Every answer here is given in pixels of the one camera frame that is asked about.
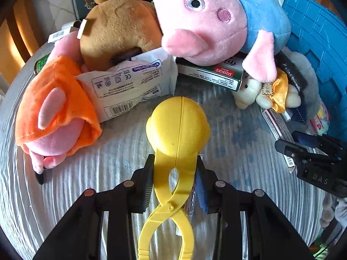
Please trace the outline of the yellow snowball clamp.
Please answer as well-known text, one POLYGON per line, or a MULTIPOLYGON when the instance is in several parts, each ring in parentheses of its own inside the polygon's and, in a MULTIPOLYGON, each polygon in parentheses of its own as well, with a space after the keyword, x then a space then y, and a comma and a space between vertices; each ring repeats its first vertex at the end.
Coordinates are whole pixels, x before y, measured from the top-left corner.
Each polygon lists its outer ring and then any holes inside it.
POLYGON ((138 259, 149 259, 152 235, 171 219, 181 231, 179 259, 191 259, 193 229, 183 210, 195 181, 198 155, 210 138, 205 112, 193 100, 172 97, 161 102, 146 124, 154 149, 154 190, 159 205, 146 220, 139 237, 138 259))

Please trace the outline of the grey striped table cloth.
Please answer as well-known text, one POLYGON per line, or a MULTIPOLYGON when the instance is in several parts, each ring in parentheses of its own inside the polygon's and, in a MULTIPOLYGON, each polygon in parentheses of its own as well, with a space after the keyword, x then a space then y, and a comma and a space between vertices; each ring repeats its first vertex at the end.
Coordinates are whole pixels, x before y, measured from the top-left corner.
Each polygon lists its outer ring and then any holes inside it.
MULTIPOLYGON (((1 227, 23 259, 34 257, 84 190, 113 189, 131 178, 153 152, 145 126, 159 99, 104 122, 95 144, 47 171, 45 183, 38 184, 29 156, 16 146, 15 116, 34 77, 35 62, 51 50, 52 45, 45 44, 27 61, 1 104, 1 227)), ((208 118, 211 138, 201 152, 205 167, 238 190, 264 190, 311 244, 321 228, 325 194, 288 171, 259 106, 241 110, 230 90, 186 76, 178 77, 175 93, 197 102, 208 118)))

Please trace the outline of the white bear plush yellow bow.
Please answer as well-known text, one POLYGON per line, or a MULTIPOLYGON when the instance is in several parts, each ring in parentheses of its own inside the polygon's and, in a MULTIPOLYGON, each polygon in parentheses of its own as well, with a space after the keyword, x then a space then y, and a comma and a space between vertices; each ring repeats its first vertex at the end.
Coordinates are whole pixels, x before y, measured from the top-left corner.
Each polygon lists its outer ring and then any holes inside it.
POLYGON ((232 93, 240 109, 246 109, 256 102, 263 109, 285 113, 286 108, 301 105, 297 88, 289 83, 287 74, 280 68, 277 68, 276 80, 268 83, 261 83, 244 72, 239 90, 232 93))

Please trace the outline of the blue plastic storage crate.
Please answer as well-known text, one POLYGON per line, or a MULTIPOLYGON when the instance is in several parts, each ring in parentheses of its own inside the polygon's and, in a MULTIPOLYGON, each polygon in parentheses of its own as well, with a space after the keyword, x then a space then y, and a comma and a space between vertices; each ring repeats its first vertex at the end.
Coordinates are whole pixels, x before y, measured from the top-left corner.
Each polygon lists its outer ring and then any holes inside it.
POLYGON ((314 0, 284 0, 292 33, 286 46, 307 57, 331 115, 328 134, 346 141, 346 26, 314 0))

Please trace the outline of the green white medicine box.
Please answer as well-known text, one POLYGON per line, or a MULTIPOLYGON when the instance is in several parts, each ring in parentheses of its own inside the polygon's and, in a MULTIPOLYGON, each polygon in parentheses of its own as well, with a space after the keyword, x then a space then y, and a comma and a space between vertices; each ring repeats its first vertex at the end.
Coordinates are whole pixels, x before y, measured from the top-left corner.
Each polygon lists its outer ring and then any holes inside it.
POLYGON ((176 58, 178 72, 204 80, 206 82, 222 86, 237 92, 242 83, 244 69, 243 58, 234 56, 212 66, 198 66, 183 58, 176 58))

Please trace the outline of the pig plush orange dress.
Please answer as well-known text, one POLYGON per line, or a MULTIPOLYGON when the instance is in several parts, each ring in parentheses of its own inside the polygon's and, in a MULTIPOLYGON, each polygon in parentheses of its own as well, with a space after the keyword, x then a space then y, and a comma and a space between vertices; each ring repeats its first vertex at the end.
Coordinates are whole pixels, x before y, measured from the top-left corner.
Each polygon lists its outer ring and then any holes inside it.
POLYGON ((36 180, 102 134, 97 112, 77 77, 86 71, 76 31, 56 41, 27 86, 15 123, 17 146, 29 154, 36 180))

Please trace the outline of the pig plush blue shirt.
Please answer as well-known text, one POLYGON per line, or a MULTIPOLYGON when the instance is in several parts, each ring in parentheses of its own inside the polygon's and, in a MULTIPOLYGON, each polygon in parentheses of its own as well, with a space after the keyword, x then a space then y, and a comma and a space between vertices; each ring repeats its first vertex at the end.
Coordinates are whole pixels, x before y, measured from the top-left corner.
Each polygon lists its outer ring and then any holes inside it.
POLYGON ((246 54, 243 69, 259 82, 277 78, 275 55, 291 35, 277 0, 153 0, 162 48, 198 66, 246 54))

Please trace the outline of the white wet wipes pack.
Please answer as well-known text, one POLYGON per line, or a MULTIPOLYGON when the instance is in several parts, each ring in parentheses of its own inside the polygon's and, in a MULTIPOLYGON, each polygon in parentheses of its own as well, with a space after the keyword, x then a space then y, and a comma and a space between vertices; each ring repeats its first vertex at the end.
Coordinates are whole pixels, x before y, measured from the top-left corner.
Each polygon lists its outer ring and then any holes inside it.
POLYGON ((162 48, 134 56, 105 72, 94 70, 77 76, 105 122, 124 114, 140 102, 175 93, 176 58, 162 48))

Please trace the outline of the brown plush toy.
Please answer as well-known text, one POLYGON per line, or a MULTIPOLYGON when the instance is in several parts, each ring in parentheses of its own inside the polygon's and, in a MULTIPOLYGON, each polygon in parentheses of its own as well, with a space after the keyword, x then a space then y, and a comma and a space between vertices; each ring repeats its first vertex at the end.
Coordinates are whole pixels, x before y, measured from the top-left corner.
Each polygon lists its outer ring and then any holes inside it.
POLYGON ((106 71, 161 47, 162 31, 151 2, 108 0, 94 7, 85 19, 80 48, 90 71, 106 71))

